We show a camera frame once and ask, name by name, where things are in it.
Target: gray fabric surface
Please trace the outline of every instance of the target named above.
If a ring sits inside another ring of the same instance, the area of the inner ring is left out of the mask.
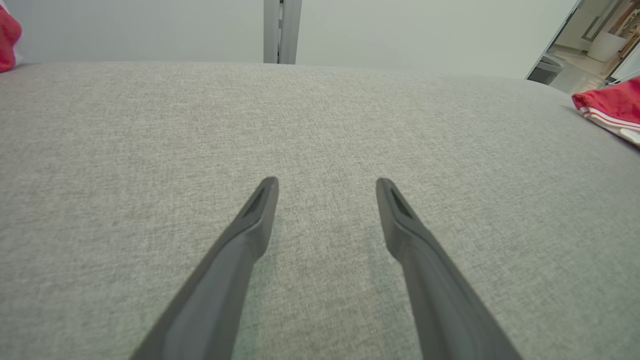
[[[0,74],[0,358],[123,359],[280,179],[236,359],[418,359],[393,179],[525,359],[640,354],[640,154],[530,81],[211,63]]]

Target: red towel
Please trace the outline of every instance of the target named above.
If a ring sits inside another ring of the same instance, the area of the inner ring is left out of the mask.
[[[13,47],[21,34],[20,24],[0,5],[0,72],[15,66]]]
[[[575,108],[599,126],[640,143],[640,77],[572,96]]]

